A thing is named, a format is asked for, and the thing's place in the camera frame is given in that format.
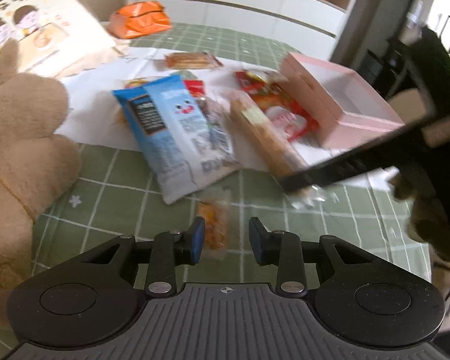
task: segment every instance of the blue snack bag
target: blue snack bag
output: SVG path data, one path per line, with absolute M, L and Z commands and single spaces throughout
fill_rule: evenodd
M 113 91 L 171 204 L 237 169 L 211 140 L 207 119 L 179 75 Z

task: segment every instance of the gray ribbed plate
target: gray ribbed plate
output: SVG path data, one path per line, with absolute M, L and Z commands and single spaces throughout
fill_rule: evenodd
M 267 285 L 188 283 L 152 300 L 122 335 L 95 347 L 60 351 L 23 344 L 10 360 L 445 360 L 430 344 L 400 351 L 364 349 L 325 330 L 307 304 Z

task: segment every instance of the pink box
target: pink box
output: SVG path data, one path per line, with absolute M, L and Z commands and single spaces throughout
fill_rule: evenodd
M 403 126 L 387 102 L 355 71 L 289 53 L 280 72 L 283 88 L 320 123 L 324 148 L 349 149 Z

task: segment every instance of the orange bag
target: orange bag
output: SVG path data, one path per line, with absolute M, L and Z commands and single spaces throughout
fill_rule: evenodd
M 108 30 L 120 39 L 137 38 L 170 30 L 170 18 L 158 1 L 125 5 L 110 17 Z

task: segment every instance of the metal screw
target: metal screw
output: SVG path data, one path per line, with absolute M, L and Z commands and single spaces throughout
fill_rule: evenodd
M 172 289 L 172 285 L 165 281 L 156 281 L 148 286 L 148 290 L 155 294 L 165 294 Z
M 305 289 L 303 284 L 299 283 L 298 281 L 286 281 L 282 283 L 280 288 L 282 289 L 282 291 L 289 292 L 292 294 L 297 294 Z

